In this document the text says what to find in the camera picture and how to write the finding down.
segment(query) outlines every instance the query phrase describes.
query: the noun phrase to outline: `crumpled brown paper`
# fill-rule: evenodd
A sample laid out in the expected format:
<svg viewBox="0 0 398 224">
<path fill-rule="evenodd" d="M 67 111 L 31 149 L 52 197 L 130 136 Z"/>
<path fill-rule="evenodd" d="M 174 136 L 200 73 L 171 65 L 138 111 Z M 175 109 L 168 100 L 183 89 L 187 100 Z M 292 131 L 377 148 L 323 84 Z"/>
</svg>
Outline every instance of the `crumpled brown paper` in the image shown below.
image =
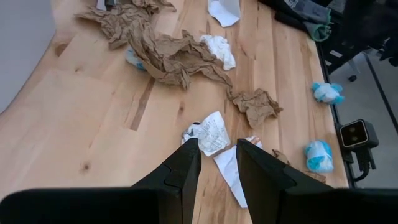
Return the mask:
<svg viewBox="0 0 398 224">
<path fill-rule="evenodd" d="M 190 76 L 202 72 L 206 77 L 225 84 L 228 98 L 238 106 L 240 112 L 246 113 L 252 128 L 266 117 L 277 116 L 282 111 L 278 103 L 262 89 L 257 89 L 253 94 L 232 94 L 233 84 L 222 71 L 222 61 L 210 53 L 206 44 L 195 41 L 187 31 L 182 31 L 181 39 L 165 34 L 155 38 L 150 25 L 152 15 L 164 7 L 174 8 L 171 3 L 165 0 L 131 0 L 131 3 L 118 4 L 109 12 L 90 7 L 76 16 L 99 22 L 109 38 L 110 49 L 128 42 L 145 69 L 159 82 L 182 86 L 187 90 Z"/>
<path fill-rule="evenodd" d="M 273 115 L 277 116 L 283 109 L 278 102 L 274 101 L 268 92 L 258 88 L 254 93 L 241 92 L 235 96 L 230 96 L 230 100 L 238 106 L 239 111 L 246 113 L 249 125 L 255 128 L 262 124 L 264 120 Z"/>
<path fill-rule="evenodd" d="M 275 158 L 277 158 L 278 160 L 286 163 L 287 165 L 292 166 L 292 165 L 290 165 L 290 162 L 287 160 L 287 157 L 285 156 L 285 154 L 279 152 L 278 150 L 273 149 L 272 150 L 272 155 Z M 311 171 L 306 170 L 306 169 L 297 169 L 297 170 L 299 170 L 300 172 L 302 172 L 302 173 L 314 178 L 315 180 L 317 180 L 319 182 L 322 182 L 324 184 L 326 183 L 326 177 L 324 175 L 317 174 L 317 173 L 311 172 Z"/>
</svg>

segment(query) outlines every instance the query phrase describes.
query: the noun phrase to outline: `blue tissue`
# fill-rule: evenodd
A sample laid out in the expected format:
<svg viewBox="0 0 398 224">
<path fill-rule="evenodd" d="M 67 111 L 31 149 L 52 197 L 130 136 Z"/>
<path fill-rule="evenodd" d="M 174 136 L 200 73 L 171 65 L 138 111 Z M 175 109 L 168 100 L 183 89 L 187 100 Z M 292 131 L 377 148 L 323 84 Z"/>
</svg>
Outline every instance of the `blue tissue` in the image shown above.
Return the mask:
<svg viewBox="0 0 398 224">
<path fill-rule="evenodd" d="M 307 157 L 307 167 L 312 172 L 333 171 L 331 149 L 325 141 L 313 141 L 304 150 Z"/>
<path fill-rule="evenodd" d="M 343 87 L 339 84 L 330 83 L 314 83 L 312 85 L 313 96 L 318 102 L 328 104 L 339 104 L 344 101 L 344 97 L 340 96 Z"/>
<path fill-rule="evenodd" d="M 132 47 L 129 47 L 126 50 L 126 60 L 130 64 L 136 66 L 139 70 L 144 70 L 145 71 L 144 65 L 142 64 L 141 60 L 136 56 L 136 53 L 132 49 Z"/>
</svg>

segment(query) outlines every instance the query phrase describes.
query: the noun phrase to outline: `white paper scrap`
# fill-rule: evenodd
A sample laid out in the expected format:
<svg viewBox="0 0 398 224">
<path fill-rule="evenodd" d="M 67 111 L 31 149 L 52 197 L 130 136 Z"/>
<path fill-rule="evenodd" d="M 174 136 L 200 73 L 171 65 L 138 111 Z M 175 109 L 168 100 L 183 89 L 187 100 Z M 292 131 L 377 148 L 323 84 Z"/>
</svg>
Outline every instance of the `white paper scrap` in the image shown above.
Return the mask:
<svg viewBox="0 0 398 224">
<path fill-rule="evenodd" d="M 207 8 L 222 27 L 233 25 L 241 17 L 239 0 L 208 0 Z"/>
<path fill-rule="evenodd" d="M 235 58 L 231 53 L 231 47 L 227 39 L 218 35 L 203 35 L 200 37 L 200 42 L 204 42 L 209 48 L 210 53 L 224 62 L 224 70 L 231 70 L 236 67 Z"/>
<path fill-rule="evenodd" d="M 105 0 L 97 0 L 97 9 L 106 11 Z"/>
<path fill-rule="evenodd" d="M 211 156 L 231 144 L 223 117 L 219 111 L 209 115 L 202 123 L 189 126 L 182 133 L 181 144 L 184 144 L 190 138 L 198 138 L 199 149 L 206 156 Z"/>
<path fill-rule="evenodd" d="M 251 136 L 246 138 L 246 140 L 252 142 L 257 147 L 262 149 L 262 143 L 258 137 Z M 233 146 L 231 149 L 228 149 L 225 152 L 215 156 L 214 161 L 216 162 L 221 175 L 231 188 L 231 191 L 239 205 L 242 208 L 247 208 L 248 205 L 246 203 L 246 199 L 244 198 L 241 180 L 239 179 L 238 161 L 236 160 L 236 146 Z"/>
</svg>

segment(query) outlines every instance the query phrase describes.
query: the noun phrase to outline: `wood grain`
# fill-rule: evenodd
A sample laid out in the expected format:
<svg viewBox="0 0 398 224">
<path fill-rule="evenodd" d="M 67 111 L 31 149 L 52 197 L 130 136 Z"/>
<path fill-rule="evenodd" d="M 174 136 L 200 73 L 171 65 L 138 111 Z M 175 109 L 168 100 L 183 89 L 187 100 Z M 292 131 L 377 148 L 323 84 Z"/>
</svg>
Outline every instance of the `wood grain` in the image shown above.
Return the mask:
<svg viewBox="0 0 398 224">
<path fill-rule="evenodd" d="M 154 82 L 126 63 L 125 47 L 109 51 L 99 27 L 75 19 L 95 1 L 53 0 L 57 33 L 12 105 L 0 115 L 0 198 L 32 187 L 132 185 L 180 145 L 192 122 L 218 110 L 233 140 L 256 134 L 265 150 L 283 152 L 304 168 L 303 148 L 326 140 L 335 170 L 334 187 L 347 180 L 330 107 L 314 101 L 310 89 L 322 82 L 315 43 L 306 34 L 273 19 L 256 0 L 241 1 L 241 20 L 227 28 L 207 13 L 207 0 L 171 0 L 177 12 L 154 19 L 157 32 L 195 38 L 222 35 L 237 67 L 228 71 L 235 90 L 263 88 L 284 108 L 251 129 L 226 100 L 224 86 L 200 75 L 188 91 Z M 58 56 L 58 43 L 67 43 Z M 210 157 L 202 155 L 194 223 L 250 223 Z"/>
</svg>

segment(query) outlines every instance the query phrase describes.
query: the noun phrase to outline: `camera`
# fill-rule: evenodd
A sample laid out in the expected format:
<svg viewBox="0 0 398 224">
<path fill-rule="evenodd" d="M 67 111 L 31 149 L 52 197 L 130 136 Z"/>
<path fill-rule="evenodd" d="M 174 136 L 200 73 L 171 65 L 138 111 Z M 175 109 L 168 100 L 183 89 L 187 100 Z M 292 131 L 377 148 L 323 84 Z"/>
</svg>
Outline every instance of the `camera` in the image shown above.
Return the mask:
<svg viewBox="0 0 398 224">
<path fill-rule="evenodd" d="M 356 154 L 359 170 L 363 173 L 353 179 L 354 182 L 363 180 L 370 168 L 376 169 L 371 149 L 379 145 L 379 140 L 373 125 L 363 119 L 346 125 L 338 125 L 339 144 L 342 148 L 344 160 L 353 163 L 351 152 Z"/>
<path fill-rule="evenodd" d="M 339 132 L 343 148 L 350 151 L 379 145 L 373 125 L 363 119 L 341 126 Z"/>
</svg>

